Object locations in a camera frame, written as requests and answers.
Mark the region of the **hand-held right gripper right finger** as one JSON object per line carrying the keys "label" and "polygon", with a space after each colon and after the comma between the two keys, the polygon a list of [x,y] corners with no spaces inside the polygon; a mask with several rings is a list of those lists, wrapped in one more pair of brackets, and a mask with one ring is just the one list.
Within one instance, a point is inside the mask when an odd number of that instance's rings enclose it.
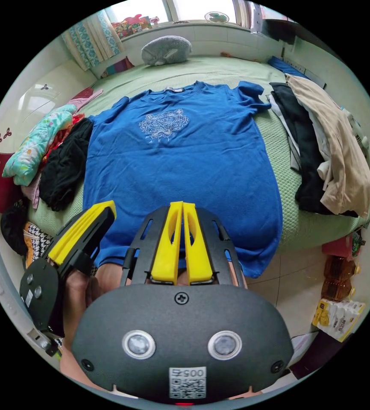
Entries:
{"label": "hand-held right gripper right finger", "polygon": [[183,203],[183,222],[188,283],[208,282],[212,269],[195,204]]}

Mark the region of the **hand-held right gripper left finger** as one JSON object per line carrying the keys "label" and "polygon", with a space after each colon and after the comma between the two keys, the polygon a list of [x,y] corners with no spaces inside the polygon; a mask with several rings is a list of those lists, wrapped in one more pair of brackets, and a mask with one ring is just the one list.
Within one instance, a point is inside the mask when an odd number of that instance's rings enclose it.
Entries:
{"label": "hand-held right gripper left finger", "polygon": [[177,284],[182,213],[182,201],[170,203],[151,270],[154,282]]}

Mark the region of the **person's left hand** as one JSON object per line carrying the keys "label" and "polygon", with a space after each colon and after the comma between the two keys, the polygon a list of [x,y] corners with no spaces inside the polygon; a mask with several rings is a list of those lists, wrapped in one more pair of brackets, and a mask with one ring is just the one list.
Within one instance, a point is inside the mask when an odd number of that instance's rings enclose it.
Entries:
{"label": "person's left hand", "polygon": [[87,307],[101,294],[96,277],[87,276],[78,270],[70,273],[65,282],[63,307],[63,326],[67,341],[73,339]]}

